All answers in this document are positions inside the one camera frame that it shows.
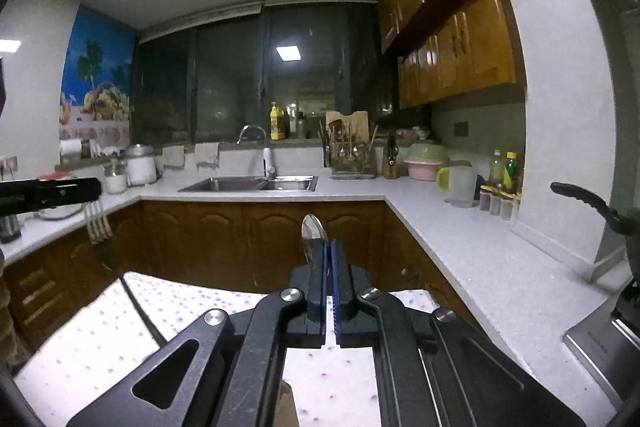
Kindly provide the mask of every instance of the pink bowl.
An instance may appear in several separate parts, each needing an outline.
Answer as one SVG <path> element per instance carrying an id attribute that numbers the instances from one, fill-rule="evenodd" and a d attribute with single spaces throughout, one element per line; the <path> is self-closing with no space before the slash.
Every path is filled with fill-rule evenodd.
<path id="1" fill-rule="evenodd" d="M 409 177 L 421 182 L 434 182 L 436 175 L 444 162 L 420 162 L 416 160 L 404 160 L 409 169 Z"/>

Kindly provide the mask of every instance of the wall mural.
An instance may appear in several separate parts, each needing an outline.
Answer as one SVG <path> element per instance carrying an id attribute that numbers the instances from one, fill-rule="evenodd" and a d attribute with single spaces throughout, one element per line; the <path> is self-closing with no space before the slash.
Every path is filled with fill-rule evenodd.
<path id="1" fill-rule="evenodd" d="M 78 9 L 60 90 L 60 139 L 93 139 L 101 147 L 129 145 L 129 95 L 135 32 Z"/>

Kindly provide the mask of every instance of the fork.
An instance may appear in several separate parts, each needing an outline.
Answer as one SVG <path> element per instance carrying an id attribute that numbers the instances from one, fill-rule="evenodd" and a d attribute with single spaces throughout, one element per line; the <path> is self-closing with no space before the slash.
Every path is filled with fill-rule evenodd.
<path id="1" fill-rule="evenodd" d="M 89 233 L 89 240 L 94 248 L 94 256 L 96 260 L 107 270 L 116 272 L 127 297 L 129 297 L 133 307 L 138 312 L 140 319 L 156 341 L 156 344 L 158 344 L 159 347 L 166 345 L 166 339 L 162 336 L 162 333 L 158 331 L 158 328 L 156 328 L 153 322 L 151 322 L 148 315 L 146 315 L 142 306 L 140 306 L 140 303 L 133 295 L 133 292 L 131 291 L 131 288 L 129 288 L 126 280 L 124 280 L 124 273 L 114 262 L 113 245 L 111 244 L 113 232 L 111 232 L 109 220 L 107 219 L 107 216 L 104 215 L 102 202 L 99 199 L 85 204 L 84 222 L 86 224 L 86 230 Z"/>

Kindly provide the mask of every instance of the paper towel roll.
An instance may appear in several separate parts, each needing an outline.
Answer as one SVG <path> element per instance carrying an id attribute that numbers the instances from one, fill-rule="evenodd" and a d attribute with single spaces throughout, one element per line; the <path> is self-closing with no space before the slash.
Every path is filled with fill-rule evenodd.
<path id="1" fill-rule="evenodd" d="M 78 156 L 82 151 L 82 140 L 60 140 L 60 156 Z"/>

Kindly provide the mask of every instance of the plastic pitcher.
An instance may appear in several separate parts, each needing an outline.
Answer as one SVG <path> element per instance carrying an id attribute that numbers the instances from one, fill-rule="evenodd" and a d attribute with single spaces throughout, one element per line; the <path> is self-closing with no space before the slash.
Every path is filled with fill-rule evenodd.
<path id="1" fill-rule="evenodd" d="M 448 192 L 445 201 L 453 206 L 469 208 L 474 204 L 476 178 L 476 171 L 471 167 L 443 167 L 436 175 L 436 184 Z"/>

